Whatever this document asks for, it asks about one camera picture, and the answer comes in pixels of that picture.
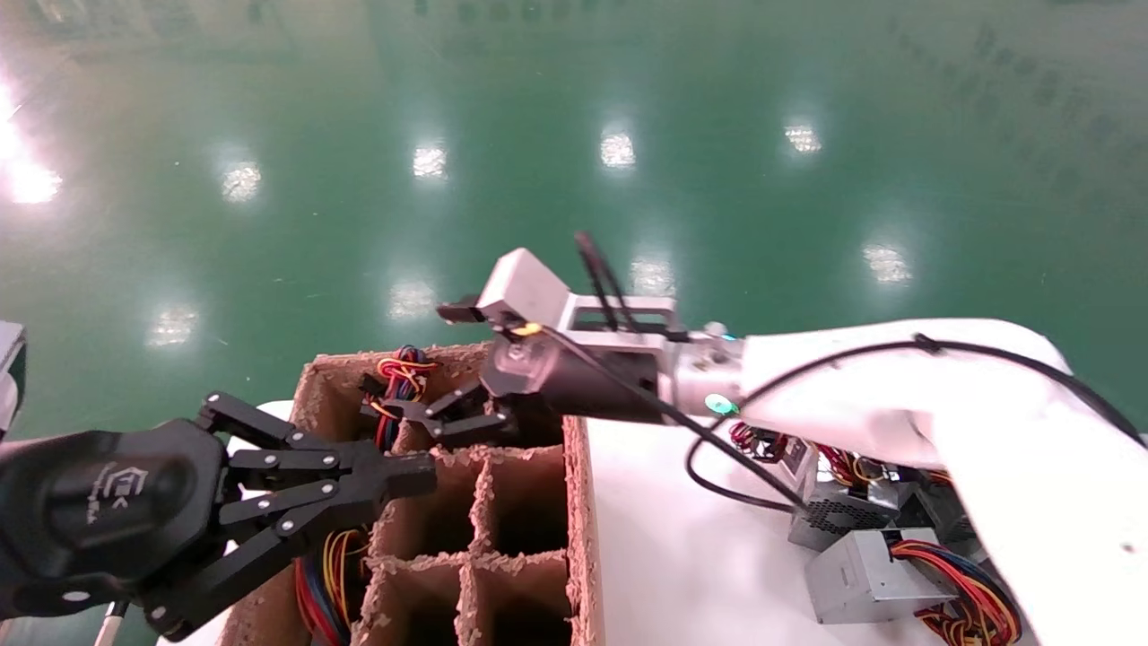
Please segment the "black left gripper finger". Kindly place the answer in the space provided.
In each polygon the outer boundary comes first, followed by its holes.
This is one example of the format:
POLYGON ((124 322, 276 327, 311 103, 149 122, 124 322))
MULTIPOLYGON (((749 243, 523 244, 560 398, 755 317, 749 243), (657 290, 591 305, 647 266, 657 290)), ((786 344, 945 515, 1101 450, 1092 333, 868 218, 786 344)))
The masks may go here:
POLYGON ((178 557, 144 592, 144 616, 168 641, 184 641, 328 535, 373 522, 394 500, 435 490, 435 475, 344 475, 236 503, 248 517, 218 520, 212 548, 178 557))

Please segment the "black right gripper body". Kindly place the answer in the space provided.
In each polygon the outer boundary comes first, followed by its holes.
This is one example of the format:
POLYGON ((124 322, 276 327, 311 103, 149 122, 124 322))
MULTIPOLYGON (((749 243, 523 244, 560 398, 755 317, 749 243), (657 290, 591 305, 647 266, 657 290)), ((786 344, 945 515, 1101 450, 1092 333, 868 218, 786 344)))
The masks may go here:
POLYGON ((585 353, 616 378, 595 369, 552 336, 529 336, 521 342, 496 338, 484 357, 483 386, 496 399, 533 400, 558 415, 664 422, 664 413, 630 389, 639 388, 660 398, 656 355, 597 349, 587 349, 585 353), (629 388, 621 386, 621 380, 629 388))

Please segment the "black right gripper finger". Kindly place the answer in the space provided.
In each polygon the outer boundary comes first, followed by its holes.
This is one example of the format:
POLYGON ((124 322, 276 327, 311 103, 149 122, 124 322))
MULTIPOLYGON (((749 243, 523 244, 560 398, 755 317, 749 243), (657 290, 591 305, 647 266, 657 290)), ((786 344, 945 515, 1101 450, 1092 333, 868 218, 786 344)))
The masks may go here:
POLYGON ((517 436, 515 425, 504 413, 460 415, 451 408, 430 408, 422 402, 386 402, 385 410, 421 425, 434 441, 509 441, 517 436))
POLYGON ((424 423, 498 423, 499 410, 492 408, 491 394, 479 380, 448 388, 447 394, 422 406, 424 423))
POLYGON ((240 482, 318 482, 344 476, 366 482, 436 481, 430 454, 389 457, 372 441, 324 439, 230 394, 209 394, 197 425, 253 446, 228 457, 228 468, 240 482))

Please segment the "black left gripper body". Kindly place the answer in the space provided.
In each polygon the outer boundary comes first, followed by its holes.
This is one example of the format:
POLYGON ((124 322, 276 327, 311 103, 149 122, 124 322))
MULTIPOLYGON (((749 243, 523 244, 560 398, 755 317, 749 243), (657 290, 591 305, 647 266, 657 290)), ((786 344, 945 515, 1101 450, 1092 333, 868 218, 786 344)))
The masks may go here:
POLYGON ((226 458, 188 420, 6 441, 3 620, 139 597, 204 539, 226 458))

